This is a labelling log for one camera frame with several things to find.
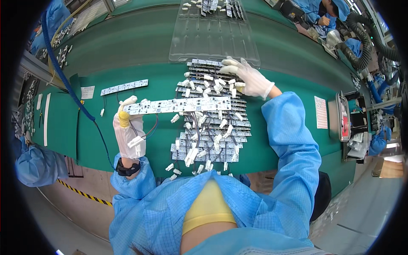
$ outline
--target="yellow shirt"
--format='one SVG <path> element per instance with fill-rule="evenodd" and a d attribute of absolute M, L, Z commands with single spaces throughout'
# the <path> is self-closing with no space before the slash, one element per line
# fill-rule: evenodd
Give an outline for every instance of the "yellow shirt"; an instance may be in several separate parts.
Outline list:
<path fill-rule="evenodd" d="M 212 222 L 236 223 L 218 184 L 209 180 L 184 217 L 183 235 L 191 229 Z"/>

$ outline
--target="yellow and black hazard tape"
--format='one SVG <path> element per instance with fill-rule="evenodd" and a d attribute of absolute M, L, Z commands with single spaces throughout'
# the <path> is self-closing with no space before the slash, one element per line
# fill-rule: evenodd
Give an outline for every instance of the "yellow and black hazard tape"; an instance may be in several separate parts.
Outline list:
<path fill-rule="evenodd" d="M 96 202 L 100 202 L 101 204 L 113 206 L 111 202 L 105 201 L 105 200 L 100 199 L 100 198 L 96 198 L 96 197 L 91 196 L 91 195 L 88 195 L 88 194 L 86 194 L 86 193 L 84 193 L 84 192 L 82 192 L 82 191 L 79 191 L 79 190 L 77 190 L 77 189 L 75 189 L 75 188 L 69 186 L 69 185 L 66 184 L 65 182 L 61 181 L 60 179 L 57 179 L 57 181 L 58 181 L 60 184 L 64 185 L 65 187 L 70 188 L 72 191 L 75 191 L 76 193 L 78 193 L 78 194 L 80 194 L 80 195 L 82 195 L 82 196 L 84 196 L 84 197 L 87 197 L 87 198 L 89 198 L 89 199 L 92 199 L 93 201 L 96 201 Z"/>

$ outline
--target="clear plastic tray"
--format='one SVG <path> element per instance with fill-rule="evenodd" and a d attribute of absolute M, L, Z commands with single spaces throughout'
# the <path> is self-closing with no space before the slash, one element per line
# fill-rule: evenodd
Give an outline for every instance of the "clear plastic tray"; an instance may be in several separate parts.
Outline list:
<path fill-rule="evenodd" d="M 169 60 L 170 62 L 185 62 L 193 58 L 202 60 L 220 61 L 226 56 L 235 59 L 245 58 L 253 66 L 260 66 L 258 50 L 252 39 L 251 26 L 245 14 L 243 4 L 234 1 L 231 13 L 228 17 L 228 9 L 224 2 L 216 2 L 223 5 L 221 12 L 207 12 L 206 17 L 201 15 L 201 9 L 190 0 L 182 0 L 174 26 L 171 41 Z M 235 14 L 241 14 L 242 18 L 236 18 Z"/>

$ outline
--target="gloved hand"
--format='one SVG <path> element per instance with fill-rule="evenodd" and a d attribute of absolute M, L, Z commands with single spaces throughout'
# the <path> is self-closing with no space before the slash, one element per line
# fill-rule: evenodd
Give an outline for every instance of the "gloved hand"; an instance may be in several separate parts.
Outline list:
<path fill-rule="evenodd" d="M 44 35 L 41 33 L 39 36 L 35 37 L 31 43 L 31 54 L 36 55 L 38 50 L 45 48 Z"/>
<path fill-rule="evenodd" d="M 260 96 L 263 100 L 266 99 L 274 82 L 270 82 L 266 79 L 258 70 L 252 68 L 245 59 L 241 58 L 241 63 L 228 56 L 227 59 L 222 61 L 225 67 L 220 69 L 220 73 L 233 73 L 237 74 L 245 82 L 245 87 L 241 92 L 245 95 L 251 95 L 254 97 Z"/>
<path fill-rule="evenodd" d="M 25 144 L 28 146 L 30 144 L 32 144 L 33 142 L 31 141 L 31 135 L 29 131 L 26 131 L 26 134 L 24 136 L 24 142 Z"/>
<path fill-rule="evenodd" d="M 136 96 L 131 96 L 124 102 L 120 102 L 118 112 L 113 117 L 113 128 L 115 129 L 116 141 L 119 145 L 119 152 L 122 158 L 138 159 L 146 154 L 146 140 L 132 148 L 128 143 L 135 137 L 144 138 L 143 115 L 129 115 L 123 111 L 123 107 L 128 104 L 134 104 L 137 101 Z"/>

